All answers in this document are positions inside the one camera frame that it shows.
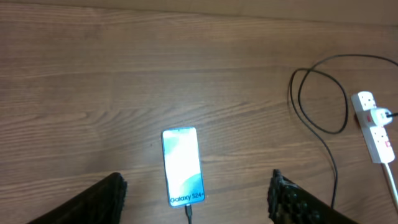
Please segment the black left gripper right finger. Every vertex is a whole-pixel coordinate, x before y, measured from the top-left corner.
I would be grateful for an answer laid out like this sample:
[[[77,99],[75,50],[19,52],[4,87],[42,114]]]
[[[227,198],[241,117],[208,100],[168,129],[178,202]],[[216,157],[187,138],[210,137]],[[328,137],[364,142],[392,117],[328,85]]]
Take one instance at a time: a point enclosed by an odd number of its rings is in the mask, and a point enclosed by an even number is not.
[[[357,224],[274,169],[268,189],[269,218],[275,224]]]

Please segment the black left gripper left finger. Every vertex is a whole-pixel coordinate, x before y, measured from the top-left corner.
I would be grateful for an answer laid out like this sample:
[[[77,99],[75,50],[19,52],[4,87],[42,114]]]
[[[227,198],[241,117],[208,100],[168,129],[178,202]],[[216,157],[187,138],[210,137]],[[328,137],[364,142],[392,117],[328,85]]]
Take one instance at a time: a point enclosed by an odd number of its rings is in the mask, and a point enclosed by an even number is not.
[[[30,224],[119,224],[127,182],[114,172]]]

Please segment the blue Galaxy smartphone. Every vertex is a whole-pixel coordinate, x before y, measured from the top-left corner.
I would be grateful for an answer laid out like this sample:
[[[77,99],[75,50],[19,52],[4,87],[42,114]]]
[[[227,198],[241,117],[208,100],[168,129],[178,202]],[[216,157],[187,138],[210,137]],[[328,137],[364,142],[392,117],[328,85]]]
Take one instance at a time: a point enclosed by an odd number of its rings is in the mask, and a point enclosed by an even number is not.
[[[161,137],[169,205],[177,208],[204,201],[206,195],[196,128],[167,129]]]

